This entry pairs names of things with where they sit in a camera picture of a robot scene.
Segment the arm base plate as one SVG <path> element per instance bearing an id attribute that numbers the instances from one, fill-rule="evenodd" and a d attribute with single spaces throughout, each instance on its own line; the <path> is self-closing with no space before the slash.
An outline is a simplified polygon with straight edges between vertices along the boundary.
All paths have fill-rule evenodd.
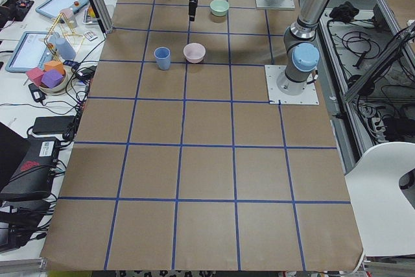
<path id="1" fill-rule="evenodd" d="M 255 0 L 256 8 L 271 10 L 294 10 L 294 0 Z"/>
<path id="2" fill-rule="evenodd" d="M 285 75 L 286 66 L 265 65 L 270 104 L 319 105 L 312 73 L 304 82 L 292 82 Z"/>

